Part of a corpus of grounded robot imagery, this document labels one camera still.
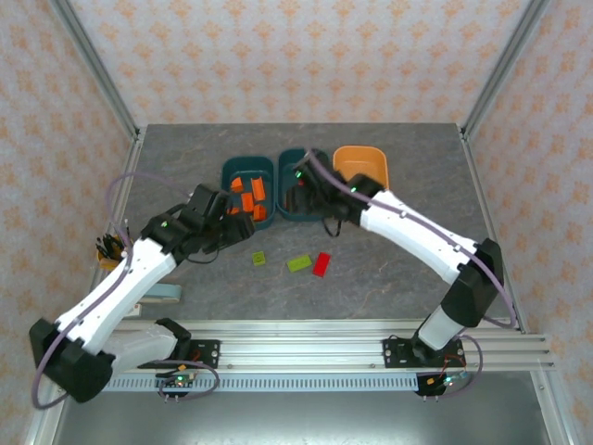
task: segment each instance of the yellow-green block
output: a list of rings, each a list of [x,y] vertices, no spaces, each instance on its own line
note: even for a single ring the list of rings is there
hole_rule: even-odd
[[[251,254],[254,266],[263,266],[266,263],[266,257],[263,252],[255,252]]]
[[[301,269],[305,269],[313,264],[309,255],[303,255],[302,257],[294,258],[286,263],[290,272],[298,272]]]

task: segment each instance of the orange block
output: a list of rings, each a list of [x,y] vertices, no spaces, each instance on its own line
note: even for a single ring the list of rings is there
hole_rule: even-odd
[[[243,211],[251,213],[253,211],[253,194],[247,192],[241,194],[241,202],[243,203]]]
[[[253,219],[255,221],[263,221],[266,219],[267,214],[266,214],[266,208],[263,207],[261,204],[256,205],[256,207],[253,209]]]
[[[243,190],[243,181],[241,181],[241,178],[234,178],[231,182],[231,191],[241,193]]]
[[[256,201],[263,201],[266,198],[266,190],[263,186],[263,179],[261,176],[258,179],[251,180],[251,189]]]

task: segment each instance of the orange bin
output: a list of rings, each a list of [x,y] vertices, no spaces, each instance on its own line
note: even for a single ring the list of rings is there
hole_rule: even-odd
[[[334,169],[348,181],[364,173],[389,189],[387,156],[375,146],[341,146],[334,152]]]

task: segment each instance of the teal bin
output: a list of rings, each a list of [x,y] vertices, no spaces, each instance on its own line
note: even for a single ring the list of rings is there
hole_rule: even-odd
[[[329,161],[327,154],[322,153]],[[322,219],[319,215],[307,215],[303,213],[291,213],[286,208],[286,192],[293,185],[298,184],[298,179],[295,176],[294,168],[305,157],[305,148],[302,146],[289,148],[283,151],[278,158],[278,192],[277,196],[277,207],[280,214],[288,221],[320,221]]]
[[[230,158],[222,166],[221,188],[231,193],[233,206],[239,209],[241,205],[241,194],[231,192],[231,182],[240,177],[243,181],[244,191],[251,192],[251,180],[261,177],[266,192],[263,201],[257,201],[266,208],[268,217],[262,222],[256,222],[256,230],[267,229],[274,219],[276,203],[276,176],[274,174],[274,163],[265,156],[239,156]]]

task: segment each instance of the red block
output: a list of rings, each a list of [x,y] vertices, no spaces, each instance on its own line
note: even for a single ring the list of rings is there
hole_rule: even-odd
[[[313,274],[323,278],[325,271],[327,271],[327,266],[330,264],[330,258],[332,257],[328,253],[321,252],[319,257],[317,257],[317,261],[315,261]]]

